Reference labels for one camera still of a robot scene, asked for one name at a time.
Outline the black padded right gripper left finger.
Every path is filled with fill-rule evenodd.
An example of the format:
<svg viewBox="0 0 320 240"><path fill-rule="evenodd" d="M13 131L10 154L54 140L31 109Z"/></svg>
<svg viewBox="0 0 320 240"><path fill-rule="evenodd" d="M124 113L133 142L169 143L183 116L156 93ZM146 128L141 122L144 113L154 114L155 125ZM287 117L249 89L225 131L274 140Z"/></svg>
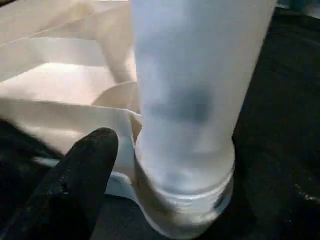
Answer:
<svg viewBox="0 0 320 240"><path fill-rule="evenodd" d="M0 232L2 240L89 240L119 147L101 127L74 143Z"/></svg>

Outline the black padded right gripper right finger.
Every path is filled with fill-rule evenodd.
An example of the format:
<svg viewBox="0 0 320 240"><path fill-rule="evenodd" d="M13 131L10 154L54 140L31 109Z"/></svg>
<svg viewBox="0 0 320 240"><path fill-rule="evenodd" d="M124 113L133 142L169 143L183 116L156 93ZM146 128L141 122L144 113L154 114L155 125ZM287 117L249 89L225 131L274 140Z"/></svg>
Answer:
<svg viewBox="0 0 320 240"><path fill-rule="evenodd" d="M236 240L318 240L320 182L284 152L238 151L232 234Z"/></svg>

